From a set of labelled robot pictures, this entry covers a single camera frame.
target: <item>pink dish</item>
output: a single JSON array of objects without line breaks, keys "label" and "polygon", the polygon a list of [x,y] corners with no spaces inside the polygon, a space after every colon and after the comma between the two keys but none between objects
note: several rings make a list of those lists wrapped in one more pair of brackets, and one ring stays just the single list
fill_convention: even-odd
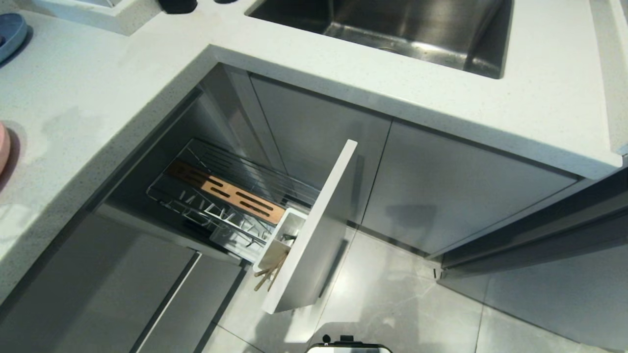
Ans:
[{"label": "pink dish", "polygon": [[9,150],[11,149],[11,138],[9,133],[0,122],[0,174],[9,159]]}]

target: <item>wire rack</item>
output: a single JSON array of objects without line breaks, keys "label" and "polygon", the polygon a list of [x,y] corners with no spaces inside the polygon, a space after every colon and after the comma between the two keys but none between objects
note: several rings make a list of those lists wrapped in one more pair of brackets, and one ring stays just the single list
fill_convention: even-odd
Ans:
[{"label": "wire rack", "polygon": [[[176,161],[185,162],[277,205],[306,213],[319,194],[319,190],[305,183],[199,139],[191,139],[171,164]],[[165,171],[148,187],[146,194],[206,229],[211,242],[252,263],[275,228],[274,224],[237,209]]]}]

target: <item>wooden chopstick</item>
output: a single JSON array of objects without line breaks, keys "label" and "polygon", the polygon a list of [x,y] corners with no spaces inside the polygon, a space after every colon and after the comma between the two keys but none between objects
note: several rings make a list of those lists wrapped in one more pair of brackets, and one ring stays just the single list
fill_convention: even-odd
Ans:
[{"label": "wooden chopstick", "polygon": [[271,291],[271,287],[273,287],[273,283],[277,279],[277,275],[279,275],[279,271],[281,271],[281,267],[283,266],[283,263],[286,262],[287,258],[288,258],[288,251],[286,251],[283,254],[283,256],[281,257],[281,261],[279,262],[279,266],[277,266],[277,272],[275,272],[275,276],[273,277],[273,280],[271,281],[271,284],[268,286],[268,291]]},{"label": "wooden chopstick", "polygon": [[263,269],[261,271],[255,272],[255,277],[260,277],[262,274],[266,274],[270,270],[271,270],[271,268],[267,268],[267,269]]},{"label": "wooden chopstick", "polygon": [[262,285],[264,284],[264,282],[266,282],[266,280],[268,280],[268,278],[271,276],[271,273],[273,273],[273,271],[268,271],[265,275],[264,278],[262,278],[262,280],[257,284],[257,286],[255,286],[255,288],[253,288],[254,291],[258,291]]}]

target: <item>cabinet door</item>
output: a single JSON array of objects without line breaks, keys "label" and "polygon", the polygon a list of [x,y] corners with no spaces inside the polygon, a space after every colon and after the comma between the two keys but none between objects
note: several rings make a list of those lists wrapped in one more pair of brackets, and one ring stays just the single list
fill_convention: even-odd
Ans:
[{"label": "cabinet door", "polygon": [[349,140],[342,149],[268,291],[264,311],[272,314],[306,307],[318,299],[347,227],[356,147]]},{"label": "cabinet door", "polygon": [[242,268],[200,256],[138,352],[194,352]]},{"label": "cabinet door", "polygon": [[265,77],[251,81],[291,177],[322,188],[345,142],[358,142],[349,219],[361,223],[392,119]]},{"label": "cabinet door", "polygon": [[433,254],[574,182],[395,121],[362,224]]},{"label": "cabinet door", "polygon": [[88,215],[11,307],[5,352],[129,352],[193,251]]}]

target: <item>dish rack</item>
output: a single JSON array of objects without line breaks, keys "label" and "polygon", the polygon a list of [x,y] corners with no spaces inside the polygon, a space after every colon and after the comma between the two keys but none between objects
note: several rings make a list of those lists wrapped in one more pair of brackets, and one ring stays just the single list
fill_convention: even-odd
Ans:
[{"label": "dish rack", "polygon": [[210,242],[251,263],[273,242],[284,215],[309,213],[319,192],[200,139],[189,140],[146,190],[207,231]]}]

